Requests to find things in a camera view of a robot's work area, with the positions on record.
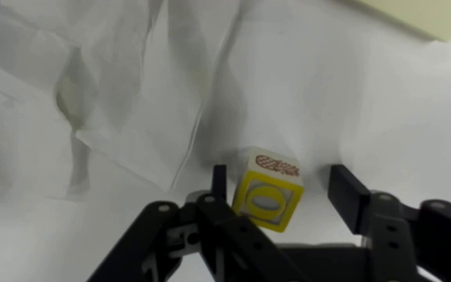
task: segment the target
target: yellow block face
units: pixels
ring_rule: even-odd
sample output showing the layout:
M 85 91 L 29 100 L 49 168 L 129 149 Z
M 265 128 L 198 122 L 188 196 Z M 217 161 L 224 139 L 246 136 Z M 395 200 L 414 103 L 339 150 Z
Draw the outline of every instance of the yellow block face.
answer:
M 239 185 L 234 210 L 257 226 L 284 232 L 303 194 L 295 160 L 256 149 Z
M 451 38 L 451 0 L 358 0 L 412 28 L 447 41 Z

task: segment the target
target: yellow paper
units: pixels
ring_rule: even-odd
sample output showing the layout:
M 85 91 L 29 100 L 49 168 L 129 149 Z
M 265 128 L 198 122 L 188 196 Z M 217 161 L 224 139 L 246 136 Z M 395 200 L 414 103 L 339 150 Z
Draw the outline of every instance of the yellow paper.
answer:
M 431 36 L 451 38 L 451 0 L 358 0 Z

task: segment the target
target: white table surface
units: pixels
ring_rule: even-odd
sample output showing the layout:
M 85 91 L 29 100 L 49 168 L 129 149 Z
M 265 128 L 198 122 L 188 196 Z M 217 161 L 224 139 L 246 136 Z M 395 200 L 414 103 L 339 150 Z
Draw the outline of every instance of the white table surface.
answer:
M 87 280 L 146 204 L 160 199 L 182 204 L 190 191 L 210 183 L 204 175 L 196 186 L 163 193 L 99 153 L 91 153 L 90 179 L 88 189 L 71 200 L 24 189 L 0 193 L 0 282 Z M 395 193 L 409 202 L 428 197 L 451 200 L 451 189 Z M 359 241 L 350 235 L 322 188 L 306 193 L 286 233 L 268 233 L 282 243 Z M 192 257 L 176 280 L 210 277 L 199 258 Z

